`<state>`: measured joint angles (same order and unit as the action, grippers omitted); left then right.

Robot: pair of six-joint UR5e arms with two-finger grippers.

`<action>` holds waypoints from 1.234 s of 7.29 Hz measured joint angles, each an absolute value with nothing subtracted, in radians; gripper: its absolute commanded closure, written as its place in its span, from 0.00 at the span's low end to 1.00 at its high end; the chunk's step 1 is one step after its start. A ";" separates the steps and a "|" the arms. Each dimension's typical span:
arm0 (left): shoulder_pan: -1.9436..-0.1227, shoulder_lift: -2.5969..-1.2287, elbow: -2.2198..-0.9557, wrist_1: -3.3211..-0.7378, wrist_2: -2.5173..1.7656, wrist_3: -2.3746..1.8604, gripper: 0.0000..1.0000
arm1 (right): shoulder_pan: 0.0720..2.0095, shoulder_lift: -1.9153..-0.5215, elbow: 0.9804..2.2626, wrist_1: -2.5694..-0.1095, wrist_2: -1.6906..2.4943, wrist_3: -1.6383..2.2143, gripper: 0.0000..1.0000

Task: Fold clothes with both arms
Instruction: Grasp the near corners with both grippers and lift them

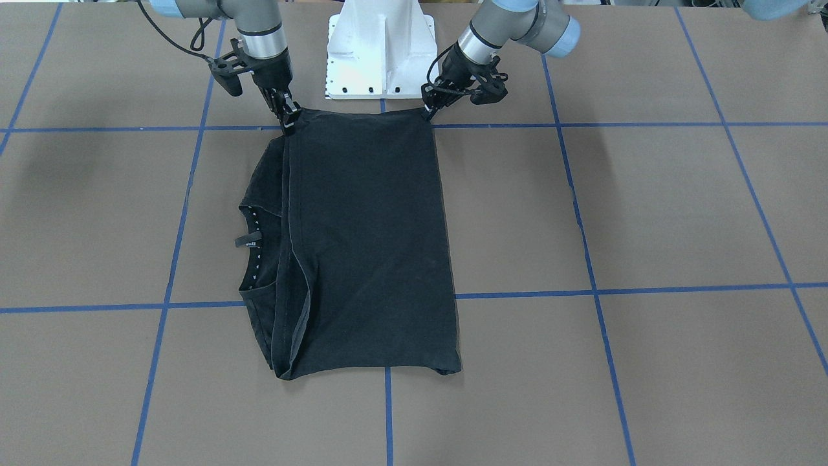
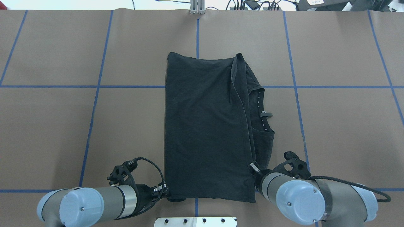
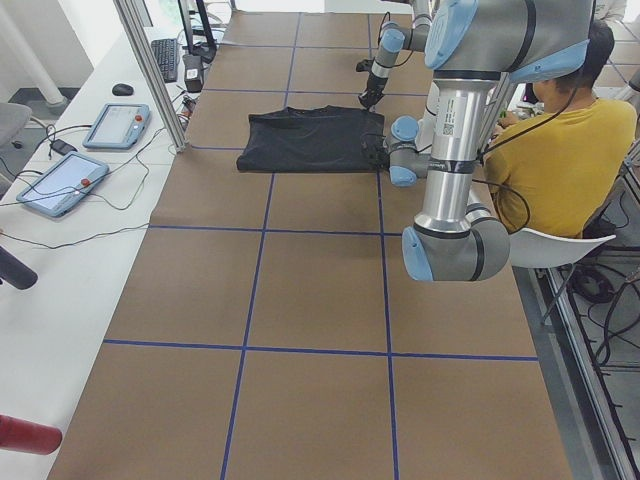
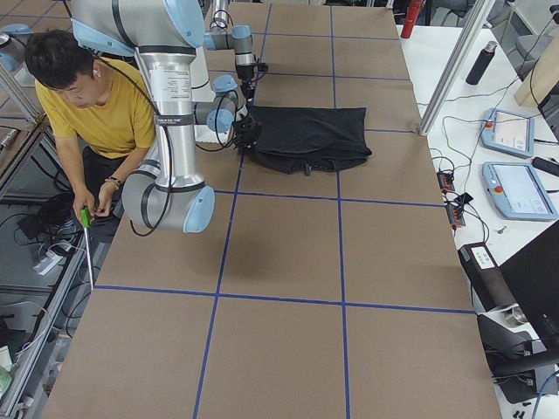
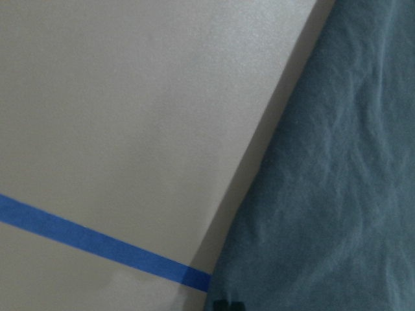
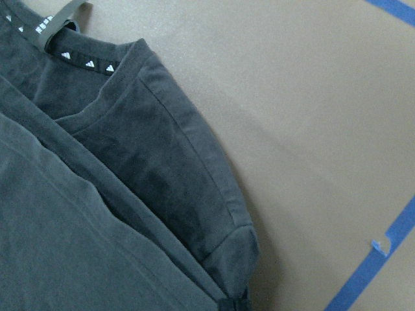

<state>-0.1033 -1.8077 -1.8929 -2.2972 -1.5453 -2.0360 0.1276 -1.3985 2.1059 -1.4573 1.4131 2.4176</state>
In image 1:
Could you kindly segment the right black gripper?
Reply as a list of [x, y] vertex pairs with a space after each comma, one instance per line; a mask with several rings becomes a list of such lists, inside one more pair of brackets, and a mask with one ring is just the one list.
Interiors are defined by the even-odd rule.
[[249, 67], [252, 79], [261, 95], [281, 125], [284, 136], [291, 136], [296, 130], [296, 121], [301, 117], [302, 108], [293, 100], [289, 86], [292, 83], [292, 62], [289, 55], [278, 55], [267, 59], [250, 57]]

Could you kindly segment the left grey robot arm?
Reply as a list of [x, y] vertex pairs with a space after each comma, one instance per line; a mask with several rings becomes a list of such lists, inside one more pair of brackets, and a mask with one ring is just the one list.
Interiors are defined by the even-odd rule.
[[497, 66], [503, 45], [526, 45], [550, 57], [565, 57], [576, 48], [582, 25], [563, 11], [559, 1], [484, 1], [446, 50], [438, 53], [423, 83], [423, 117], [467, 96], [473, 104], [494, 104], [507, 94], [508, 75]]

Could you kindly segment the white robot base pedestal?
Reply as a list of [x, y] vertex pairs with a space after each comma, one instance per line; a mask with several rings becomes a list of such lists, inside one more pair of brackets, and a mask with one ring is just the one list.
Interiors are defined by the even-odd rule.
[[421, 98], [435, 58], [435, 22], [417, 1], [345, 1], [329, 18], [325, 94]]

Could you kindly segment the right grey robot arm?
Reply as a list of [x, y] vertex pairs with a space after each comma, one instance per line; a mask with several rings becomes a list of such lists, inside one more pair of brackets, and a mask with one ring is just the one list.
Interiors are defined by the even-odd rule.
[[230, 19], [238, 38], [231, 39], [231, 51], [224, 56], [207, 56], [197, 50], [186, 49], [172, 41], [154, 23], [143, 6], [140, 11], [151, 26], [169, 44], [184, 53], [198, 57], [209, 65], [210, 73], [228, 94], [238, 97], [243, 93], [240, 75], [249, 73], [265, 100], [267, 108], [277, 117], [284, 136], [295, 133], [296, 121], [302, 107], [290, 91], [292, 62], [278, 1], [151, 1], [151, 8], [164, 17], [198, 18], [204, 24]]

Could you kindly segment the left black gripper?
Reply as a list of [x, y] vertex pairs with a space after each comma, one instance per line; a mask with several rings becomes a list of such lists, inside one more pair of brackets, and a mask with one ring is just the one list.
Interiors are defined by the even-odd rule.
[[482, 104], [482, 89], [470, 89], [474, 74], [470, 70], [476, 64], [467, 59], [458, 44], [441, 51], [426, 71], [424, 83], [423, 118], [431, 121], [440, 108], [452, 105], [464, 96], [473, 104]]

